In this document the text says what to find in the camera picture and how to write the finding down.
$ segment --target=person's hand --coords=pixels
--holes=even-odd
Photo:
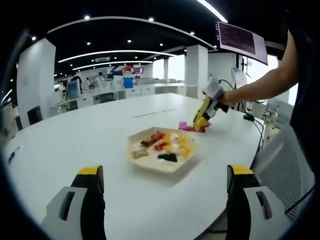
[[[220,98],[219,102],[228,105],[229,107],[234,106],[238,101],[235,98],[234,90],[226,91]]]

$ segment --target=curved light strip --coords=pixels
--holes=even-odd
[[[8,91],[8,93],[3,97],[3,99],[1,100],[0,105],[4,102],[4,100],[9,96],[9,94],[12,92],[12,89],[10,89],[10,91]]]
[[[210,3],[208,3],[205,0],[196,0],[198,3],[202,4],[205,8],[207,8],[210,12],[212,12],[220,21],[224,23],[228,23],[227,19],[221,15],[220,12],[218,12],[217,9],[215,9]]]
[[[97,63],[97,64],[92,64],[92,65],[87,65],[87,66],[80,66],[73,68],[72,70],[79,70],[79,69],[84,69],[84,68],[90,68],[94,66],[100,66],[100,65],[107,65],[107,64],[152,64],[153,61],[110,61],[110,62],[103,62],[103,63]]]
[[[161,22],[157,22],[157,21],[149,21],[147,19],[143,19],[143,18],[137,18],[137,17],[129,17],[129,16],[96,16],[96,17],[91,17],[90,19],[88,20],[85,20],[85,19],[80,19],[80,20],[76,20],[76,21],[71,21],[71,22],[68,22],[66,24],[63,24],[61,26],[57,26],[51,30],[49,30],[47,32],[47,34],[49,33],[52,33],[58,29],[62,29],[64,27],[67,27],[67,26],[70,26],[70,25],[73,25],[73,24],[78,24],[78,23],[82,23],[82,22],[88,22],[88,21],[93,21],[93,20],[107,20],[107,19],[122,19],[122,20],[133,20],[133,21],[139,21],[139,22],[145,22],[145,23],[148,23],[148,24],[155,24],[155,25],[159,25],[159,26],[162,26],[162,27],[165,27],[165,28],[169,28],[169,29],[172,29],[172,30],[175,30],[177,32],[180,32],[182,34],[185,34],[185,35],[188,35],[189,37],[192,37],[194,39],[197,39],[198,41],[200,42],[203,42],[204,44],[208,45],[209,47],[213,48],[213,49],[216,49],[213,45],[211,45],[210,43],[206,42],[205,40],[202,40],[201,38],[195,36],[195,35],[191,35],[189,32],[186,32],[186,31],[183,31],[179,28],[176,28],[174,26],[170,26],[170,25],[167,25],[167,24],[164,24],[164,23],[161,23]]]
[[[72,56],[68,57],[66,59],[62,59],[58,61],[58,63],[62,63],[71,59],[77,59],[85,56],[90,56],[90,55],[96,55],[96,54],[114,54],[114,53],[143,53],[143,54],[159,54],[159,55],[166,55],[170,57],[175,57],[177,55],[171,54],[171,53],[166,53],[166,52],[160,52],[160,51],[144,51],[144,50],[113,50],[113,51],[96,51],[96,52],[91,52],[91,53],[86,53],[86,54],[81,54],[78,56]]]

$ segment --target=ceiling light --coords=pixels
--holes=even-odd
[[[4,100],[9,96],[9,94],[12,92],[12,89],[10,89],[10,91],[8,91],[8,93],[3,97],[3,99],[1,100],[1,103],[2,104],[4,102]]]
[[[177,55],[171,54],[171,53],[166,53],[166,52],[160,52],[160,51],[145,51],[145,50],[112,50],[112,51],[97,51],[97,52],[91,52],[91,53],[86,53],[86,54],[81,54],[77,56],[72,56],[68,57],[66,59],[62,59],[58,61],[58,63],[62,63],[71,59],[77,59],[85,56],[90,56],[90,55],[97,55],[97,54],[114,54],[114,53],[143,53],[143,54],[158,54],[158,55],[166,55],[170,57],[176,57]]]
[[[80,67],[73,68],[72,70],[78,70],[78,69],[84,69],[84,68],[90,68],[94,66],[101,66],[101,65],[108,65],[108,64],[138,64],[138,63],[152,64],[153,62],[152,61],[112,61],[112,62],[96,63],[92,65],[87,65],[87,66],[80,66]]]
[[[198,3],[202,4],[205,8],[207,8],[210,12],[212,12],[214,15],[216,15],[216,17],[220,19],[220,21],[224,23],[228,22],[227,19],[225,19],[225,17],[222,16],[220,12],[218,12],[217,9],[215,9],[212,5],[210,5],[210,3],[208,3],[205,0],[197,0],[197,1]]]

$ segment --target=black ceiling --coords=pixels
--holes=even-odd
[[[212,4],[230,24],[255,32],[264,37],[266,41],[285,44],[287,37],[285,11],[279,6],[278,1],[207,0],[207,2]],[[218,19],[196,0],[91,0],[86,5],[84,6],[81,1],[75,0],[65,1],[63,4],[58,4],[56,1],[21,3],[19,9],[15,9],[14,14],[10,11],[7,13],[9,18],[16,20],[16,23],[9,29],[12,38],[8,38],[8,53],[13,53],[12,47],[18,43],[16,39],[21,37],[23,29],[27,30],[29,36],[19,52],[33,44],[31,36],[37,36],[37,40],[47,38],[56,46],[55,72],[64,74],[71,74],[74,67],[92,64],[91,59],[95,58],[117,57],[117,61],[133,61],[136,60],[135,56],[138,57],[138,60],[150,56],[145,53],[99,54],[58,63],[64,58],[91,52],[110,50],[162,52],[174,47],[187,47],[194,44],[206,46],[191,36],[163,26],[122,19],[91,20],[47,33],[47,31],[63,24],[81,20],[85,15],[141,19],[154,17],[157,22],[188,33],[194,31],[198,38],[211,45],[216,44],[214,25],[215,20]],[[9,79],[16,77],[15,65],[18,57],[19,55],[15,59],[5,62],[5,64],[14,66],[11,68],[13,70],[11,74],[5,76],[4,81],[8,86],[6,89],[12,88],[12,85],[15,84],[9,82]]]

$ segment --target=person's arm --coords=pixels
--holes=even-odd
[[[278,68],[269,71],[257,81],[227,91],[221,102],[233,106],[238,102],[263,100],[284,93],[298,82],[298,60],[294,39],[288,31],[284,56]]]

